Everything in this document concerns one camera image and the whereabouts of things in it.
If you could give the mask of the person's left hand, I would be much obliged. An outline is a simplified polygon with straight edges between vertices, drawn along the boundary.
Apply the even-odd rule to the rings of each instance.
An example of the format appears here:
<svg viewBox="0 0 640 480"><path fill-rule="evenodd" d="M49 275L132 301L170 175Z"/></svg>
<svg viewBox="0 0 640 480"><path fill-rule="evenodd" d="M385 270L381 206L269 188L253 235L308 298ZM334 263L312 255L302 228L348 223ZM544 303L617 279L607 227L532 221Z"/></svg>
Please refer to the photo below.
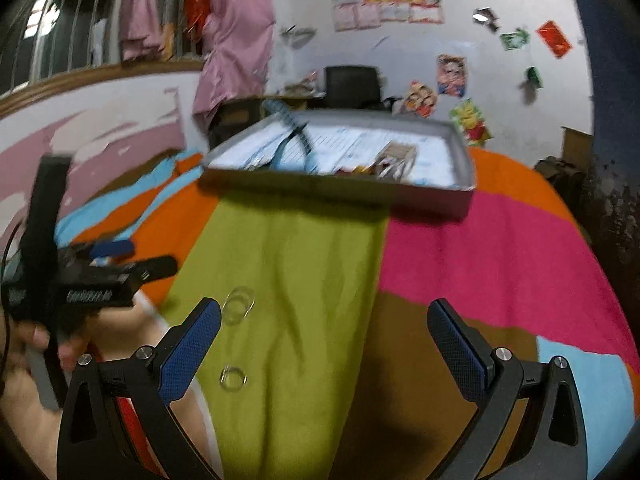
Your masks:
<svg viewBox="0 0 640 480"><path fill-rule="evenodd" d="M62 411L42 405L32 372L32 362L43 357L50 335L41 325L11 321L1 336L9 345L1 351L6 358L6 369L1 373L1 415L27 457L46 478L54 479Z"/></svg>

